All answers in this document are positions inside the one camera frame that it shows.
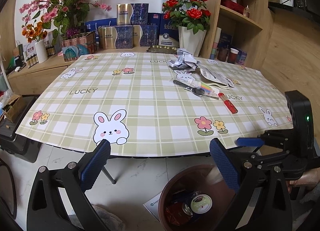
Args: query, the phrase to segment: blue gripper pad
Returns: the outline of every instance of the blue gripper pad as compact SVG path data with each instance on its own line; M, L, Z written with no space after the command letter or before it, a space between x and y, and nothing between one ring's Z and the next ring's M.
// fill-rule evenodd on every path
M210 142L210 154L228 187L237 193L240 188L239 173L215 139Z
M80 188L83 192L93 187L111 153L110 143L105 139L101 141L97 148L91 160L80 173Z

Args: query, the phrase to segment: red lip gloss tube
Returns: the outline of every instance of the red lip gloss tube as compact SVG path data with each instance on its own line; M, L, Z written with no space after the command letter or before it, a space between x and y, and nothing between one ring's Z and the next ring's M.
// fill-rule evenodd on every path
M219 93L218 96L222 99L223 103L231 111L231 113L233 114L238 113L238 110L236 109L236 107L231 103L231 101L226 97L224 93Z

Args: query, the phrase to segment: green plaid pattern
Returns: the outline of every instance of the green plaid pattern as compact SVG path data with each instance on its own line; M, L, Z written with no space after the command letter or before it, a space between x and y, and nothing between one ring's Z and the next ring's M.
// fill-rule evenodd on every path
M120 55L95 54L99 56L96 60L81 56L62 75L71 68L82 71L68 79L57 77L29 110L17 134L58 147L91 152L96 147L94 114L101 111L110 119L117 110L125 109L127 115L122 122L130 135L124 145L111 144L112 155L173 156L208 152L209 142L215 137L231 148L239 137L256 137L267 129L292 128L287 119L291 115L285 97L254 69L243 70L238 65L213 64L211 60L198 58L212 70L240 83L223 91L239 111L232 115L221 100L202 99L170 81L176 73L166 61L174 59L173 55L135 53L134 57L124 58ZM133 68L134 73L113 75L113 71L125 68ZM193 76L202 79L198 71ZM268 125L258 106L272 112L277 126ZM37 124L30 125L39 110L50 113L47 123L40 124L39 119ZM213 131L213 134L198 133L195 119L201 116L212 121L211 129L207 126L202 131ZM223 121L228 133L218 133L213 125L215 120Z

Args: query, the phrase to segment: cup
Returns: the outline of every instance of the cup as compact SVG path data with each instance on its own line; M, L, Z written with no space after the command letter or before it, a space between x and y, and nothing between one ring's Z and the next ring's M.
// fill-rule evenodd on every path
M234 64L236 62L239 51L231 48L227 62Z

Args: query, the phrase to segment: metal bolt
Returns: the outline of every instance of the metal bolt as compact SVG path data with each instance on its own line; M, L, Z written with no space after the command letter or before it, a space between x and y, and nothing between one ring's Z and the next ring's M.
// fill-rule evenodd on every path
M246 161L243 163L243 166L247 169L250 169L252 167L252 164L250 162Z
M45 171L45 166L41 166L40 168L39 168L39 172L44 172Z
M70 163L68 164L68 168L69 168L69 169L73 169L76 165L77 165L77 164L76 164L75 162L70 162Z
M273 169L275 170L275 172L281 172L281 169L279 166L275 166Z

